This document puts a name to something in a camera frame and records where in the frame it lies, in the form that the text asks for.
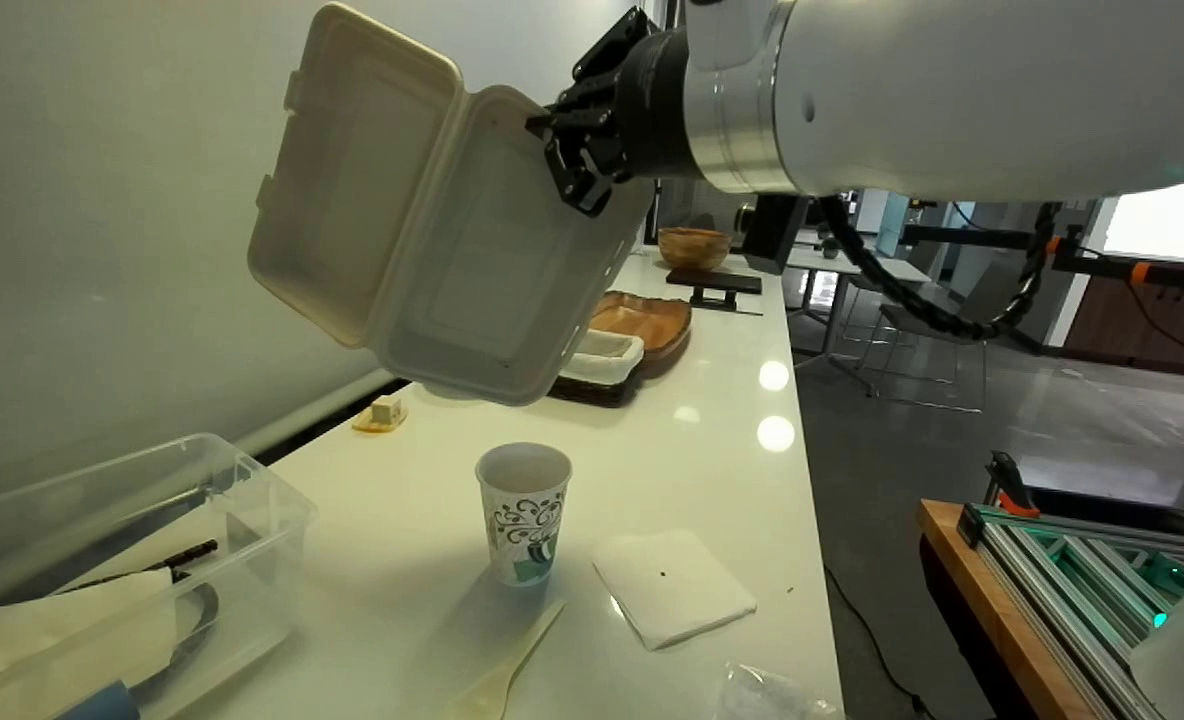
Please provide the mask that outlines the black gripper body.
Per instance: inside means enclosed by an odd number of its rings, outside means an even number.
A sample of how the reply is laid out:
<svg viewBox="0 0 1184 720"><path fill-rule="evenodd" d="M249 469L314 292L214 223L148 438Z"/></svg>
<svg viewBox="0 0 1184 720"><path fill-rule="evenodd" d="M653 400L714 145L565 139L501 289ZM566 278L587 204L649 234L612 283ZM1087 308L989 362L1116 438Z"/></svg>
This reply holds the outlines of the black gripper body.
<svg viewBox="0 0 1184 720"><path fill-rule="evenodd" d="M565 91L565 145L605 177L693 177L684 127L688 38L629 7L576 62Z"/></svg>

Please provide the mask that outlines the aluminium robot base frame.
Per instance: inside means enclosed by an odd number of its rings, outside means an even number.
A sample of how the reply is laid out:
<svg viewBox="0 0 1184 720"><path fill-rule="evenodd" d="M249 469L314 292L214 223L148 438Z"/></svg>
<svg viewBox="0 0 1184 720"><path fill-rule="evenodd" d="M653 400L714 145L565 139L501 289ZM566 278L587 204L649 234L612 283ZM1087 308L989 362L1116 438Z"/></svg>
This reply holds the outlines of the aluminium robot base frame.
<svg viewBox="0 0 1184 720"><path fill-rule="evenodd" d="M1184 526L967 502L979 543L1121 720L1184 720Z"/></svg>

